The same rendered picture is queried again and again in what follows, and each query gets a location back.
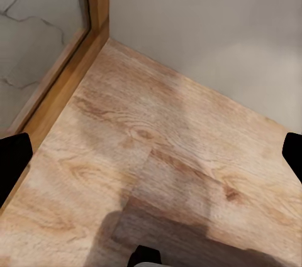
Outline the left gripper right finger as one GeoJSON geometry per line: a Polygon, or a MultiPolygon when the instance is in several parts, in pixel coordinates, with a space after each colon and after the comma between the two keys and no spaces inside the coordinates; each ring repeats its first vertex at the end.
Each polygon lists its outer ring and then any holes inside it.
{"type": "Polygon", "coordinates": [[[282,155],[302,183],[302,135],[288,133],[284,140],[282,155]]]}

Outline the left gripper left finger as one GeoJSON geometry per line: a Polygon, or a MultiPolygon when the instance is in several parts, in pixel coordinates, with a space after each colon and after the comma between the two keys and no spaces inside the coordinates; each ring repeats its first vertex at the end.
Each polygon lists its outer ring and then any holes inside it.
{"type": "Polygon", "coordinates": [[[32,158],[27,133],[0,139],[0,208],[32,158]]]}

